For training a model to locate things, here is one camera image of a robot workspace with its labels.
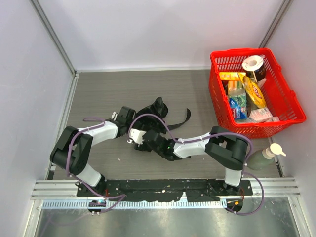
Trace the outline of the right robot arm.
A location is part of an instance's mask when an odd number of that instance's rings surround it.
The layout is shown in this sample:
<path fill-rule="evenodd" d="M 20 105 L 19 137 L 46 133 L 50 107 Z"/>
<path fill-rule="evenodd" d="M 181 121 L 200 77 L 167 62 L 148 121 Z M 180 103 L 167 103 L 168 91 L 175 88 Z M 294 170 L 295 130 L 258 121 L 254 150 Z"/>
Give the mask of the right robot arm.
<path fill-rule="evenodd" d="M 253 148 L 250 139 L 220 126 L 214 126 L 202 136 L 188 139 L 166 139 L 154 130 L 134 130 L 130 137 L 136 144 L 144 145 L 168 161 L 209 155 L 225 168 L 226 188 L 240 186 L 244 164 L 249 157 L 247 149 Z"/>

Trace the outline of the black folding umbrella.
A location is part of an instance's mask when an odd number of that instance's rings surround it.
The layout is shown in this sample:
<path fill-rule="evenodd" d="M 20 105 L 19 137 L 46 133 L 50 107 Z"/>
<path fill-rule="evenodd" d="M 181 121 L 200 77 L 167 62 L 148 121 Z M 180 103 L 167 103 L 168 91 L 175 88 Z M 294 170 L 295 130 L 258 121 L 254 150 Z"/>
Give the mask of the black folding umbrella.
<path fill-rule="evenodd" d="M 152 104 L 142 108 L 139 110 L 135 118 L 138 118 L 139 116 L 143 114 L 153 114 L 157 117 L 159 117 L 163 122 L 164 118 L 168 114 L 168 107 L 166 104 L 163 102 L 162 97 L 158 97 Z M 168 125 L 169 130 L 175 130 L 179 127 L 181 127 L 183 124 L 185 124 L 191 117 L 191 111 L 186 108 L 186 118 L 183 122 L 177 123 L 177 124 L 172 124 Z M 142 131 L 149 131 L 149 130 L 154 130 L 155 132 L 159 132 L 162 134 L 167 133 L 167 129 L 162 125 L 162 123 L 153 116 L 143 116 L 139 118 L 132 126 L 134 129 L 142 130 Z"/>

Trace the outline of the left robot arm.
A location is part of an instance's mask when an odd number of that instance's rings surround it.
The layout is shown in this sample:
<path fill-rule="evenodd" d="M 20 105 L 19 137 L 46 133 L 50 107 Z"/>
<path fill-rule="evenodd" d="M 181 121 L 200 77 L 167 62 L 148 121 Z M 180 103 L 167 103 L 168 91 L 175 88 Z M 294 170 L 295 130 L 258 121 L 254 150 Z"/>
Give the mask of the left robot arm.
<path fill-rule="evenodd" d="M 124 136 L 133 122 L 135 110 L 123 106 L 110 119 L 86 128 L 67 126 L 50 154 L 50 161 L 73 175 L 95 195 L 104 195 L 106 178 L 91 165 L 88 158 L 92 146 Z"/>

